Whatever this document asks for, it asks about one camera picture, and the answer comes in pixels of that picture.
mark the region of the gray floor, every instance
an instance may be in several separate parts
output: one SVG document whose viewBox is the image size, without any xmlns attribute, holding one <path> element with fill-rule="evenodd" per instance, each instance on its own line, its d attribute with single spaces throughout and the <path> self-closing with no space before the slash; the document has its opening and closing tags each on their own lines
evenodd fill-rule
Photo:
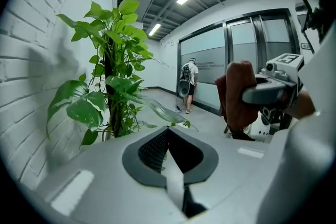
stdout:
<svg viewBox="0 0 336 224">
<path fill-rule="evenodd" d="M 142 91 L 142 95 L 157 100 L 164 107 L 175 111 L 176 110 L 176 96 L 159 89 L 150 89 Z M 224 119 L 220 116 L 207 112 L 201 108 L 192 105 L 192 112 L 185 113 L 182 106 L 182 99 L 177 99 L 177 105 L 182 109 L 181 116 L 191 122 L 191 128 L 196 127 L 200 132 L 211 134 L 223 134 L 226 127 Z M 157 126 L 170 125 L 167 121 L 158 117 L 149 107 L 145 106 L 138 114 L 138 120 L 146 121 Z"/>
</svg>

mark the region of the brown cloth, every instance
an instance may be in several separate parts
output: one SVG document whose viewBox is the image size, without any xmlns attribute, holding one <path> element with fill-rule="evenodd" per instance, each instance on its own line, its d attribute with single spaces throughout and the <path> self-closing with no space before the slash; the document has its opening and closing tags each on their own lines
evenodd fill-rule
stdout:
<svg viewBox="0 0 336 224">
<path fill-rule="evenodd" d="M 249 61 L 231 62 L 226 74 L 216 79 L 222 114 L 227 125 L 233 129 L 242 129 L 258 118 L 258 108 L 245 104 L 241 92 L 257 84 L 252 64 Z"/>
</svg>

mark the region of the white shirt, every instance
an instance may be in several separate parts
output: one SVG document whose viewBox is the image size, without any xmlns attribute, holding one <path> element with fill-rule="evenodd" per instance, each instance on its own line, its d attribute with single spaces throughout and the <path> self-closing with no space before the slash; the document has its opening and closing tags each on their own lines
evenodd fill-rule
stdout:
<svg viewBox="0 0 336 224">
<path fill-rule="evenodd" d="M 195 84 L 195 74 L 198 74 L 198 68 L 197 68 L 196 65 L 194 65 L 193 62 L 188 62 L 185 65 L 183 65 L 183 67 L 185 67 L 186 65 L 189 65 L 189 68 L 190 68 L 190 71 L 191 71 L 190 84 L 194 85 Z"/>
</svg>

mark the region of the backpack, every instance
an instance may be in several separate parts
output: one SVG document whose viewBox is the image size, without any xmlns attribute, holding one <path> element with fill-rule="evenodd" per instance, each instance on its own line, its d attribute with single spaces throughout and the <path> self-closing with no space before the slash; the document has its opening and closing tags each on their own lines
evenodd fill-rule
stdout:
<svg viewBox="0 0 336 224">
<path fill-rule="evenodd" d="M 181 79 L 189 81 L 189 82 L 191 80 L 191 69 L 190 69 L 190 66 L 188 64 L 185 64 L 182 67 L 181 74 L 180 74 L 180 80 Z"/>
</svg>

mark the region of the frosted glass panel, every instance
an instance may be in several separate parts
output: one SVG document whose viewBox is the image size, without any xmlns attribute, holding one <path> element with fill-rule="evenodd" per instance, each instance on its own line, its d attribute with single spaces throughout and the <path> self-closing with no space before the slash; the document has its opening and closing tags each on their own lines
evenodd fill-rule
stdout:
<svg viewBox="0 0 336 224">
<path fill-rule="evenodd" d="M 291 54 L 292 48 L 289 42 L 267 42 L 266 43 L 266 60 L 271 60 L 282 54 Z"/>
<path fill-rule="evenodd" d="M 252 23 L 231 26 L 233 45 L 256 42 Z"/>
<path fill-rule="evenodd" d="M 215 80 L 225 74 L 225 48 L 202 50 L 181 56 L 181 66 L 195 58 L 198 67 L 198 81 L 215 83 Z"/>
<path fill-rule="evenodd" d="M 224 30 L 222 27 L 210 30 L 181 43 L 181 55 L 200 50 L 224 47 Z"/>
<path fill-rule="evenodd" d="M 264 20 L 262 24 L 267 42 L 289 42 L 285 20 Z"/>
<path fill-rule="evenodd" d="M 256 43 L 233 45 L 233 61 L 250 61 L 253 66 L 254 73 L 258 73 Z"/>
<path fill-rule="evenodd" d="M 218 110 L 221 107 L 216 85 L 198 83 L 194 93 L 194 100 Z"/>
</svg>

